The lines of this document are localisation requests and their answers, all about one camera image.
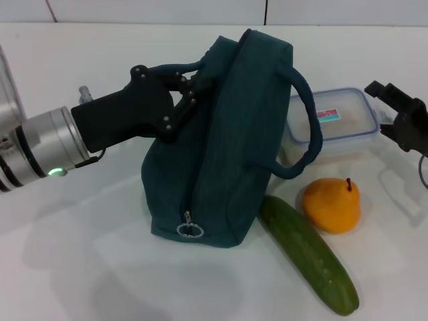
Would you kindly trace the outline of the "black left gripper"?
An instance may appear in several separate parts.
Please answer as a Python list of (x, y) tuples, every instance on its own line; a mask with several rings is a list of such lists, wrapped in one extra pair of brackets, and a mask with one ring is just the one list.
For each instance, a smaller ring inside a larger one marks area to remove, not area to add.
[(184, 74), (200, 66), (133, 67), (130, 82), (113, 94), (71, 109), (72, 117), (89, 152), (141, 137), (160, 136), (165, 143), (178, 139), (197, 109), (194, 91), (185, 92), (173, 106), (169, 91), (182, 92), (189, 83)]

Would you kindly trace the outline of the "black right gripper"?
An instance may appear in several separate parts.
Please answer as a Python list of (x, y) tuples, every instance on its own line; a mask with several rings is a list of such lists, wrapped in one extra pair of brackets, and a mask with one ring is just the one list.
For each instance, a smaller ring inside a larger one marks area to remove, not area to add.
[(418, 98), (411, 98), (392, 84), (371, 82), (364, 92), (377, 98), (398, 113), (392, 123), (381, 124), (381, 133), (393, 141), (402, 141), (406, 152), (427, 152), (427, 107)]

